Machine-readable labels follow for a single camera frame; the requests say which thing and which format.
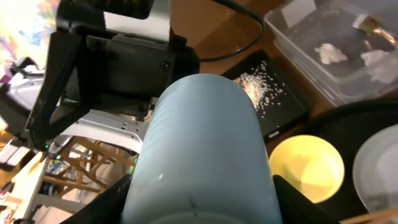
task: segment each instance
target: yellow cup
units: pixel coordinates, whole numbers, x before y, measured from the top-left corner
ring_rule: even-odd
[[[344,164],[327,141],[308,135],[281,142],[272,152],[272,175],[280,175],[313,203],[333,196],[344,179]]]

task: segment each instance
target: paintbrush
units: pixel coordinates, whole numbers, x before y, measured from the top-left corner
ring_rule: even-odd
[[[367,34],[378,34],[398,47],[398,40],[389,32],[381,27],[380,22],[372,15],[361,14],[353,23],[353,27]]]

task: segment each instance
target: black plate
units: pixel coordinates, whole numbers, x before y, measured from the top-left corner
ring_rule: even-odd
[[[261,64],[266,64],[265,70],[261,68]],[[234,80],[244,73],[261,76],[272,89],[262,99],[263,109],[259,108],[257,111],[266,143],[308,117],[307,104],[301,95],[263,50],[246,57],[223,76]]]
[[[337,220],[368,212],[354,187],[354,159],[373,134],[395,124],[398,124],[398,100],[369,100],[320,114],[297,130],[296,135],[309,134],[330,142],[344,162],[343,184],[334,196],[317,204],[319,209]]]

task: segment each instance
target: plastic bin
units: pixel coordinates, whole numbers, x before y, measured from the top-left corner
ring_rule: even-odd
[[[282,12],[287,4],[264,18],[277,38],[275,44],[334,105],[375,98],[398,87],[398,50],[382,37],[352,27],[358,15],[374,14],[383,27],[398,34],[398,17],[392,16],[398,10],[398,1],[323,1],[290,27]],[[348,60],[323,64],[315,48],[326,43],[340,49]],[[361,54],[372,50],[389,54],[366,67]],[[397,78],[382,82],[375,78],[379,75]]]

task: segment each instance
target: wire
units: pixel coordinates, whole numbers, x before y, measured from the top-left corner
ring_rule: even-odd
[[[252,12],[251,10],[246,9],[245,7],[239,5],[238,3],[234,2],[233,0],[212,0],[212,1],[214,1],[220,5],[226,6],[226,7],[230,8],[238,13],[241,13],[245,16],[248,16],[251,19],[254,19],[255,21],[257,21],[260,24],[261,30],[260,30],[259,35],[254,39],[254,41],[252,41],[247,46],[242,47],[230,54],[213,57],[213,58],[202,58],[202,59],[200,59],[201,62],[216,62],[219,60],[233,57],[237,54],[244,52],[245,50],[247,50],[248,48],[250,48],[251,46],[253,46],[254,44],[256,44],[257,42],[259,42],[261,40],[261,38],[264,34],[265,25],[264,25],[264,21],[262,20],[262,18],[260,16],[258,16],[256,13]]]

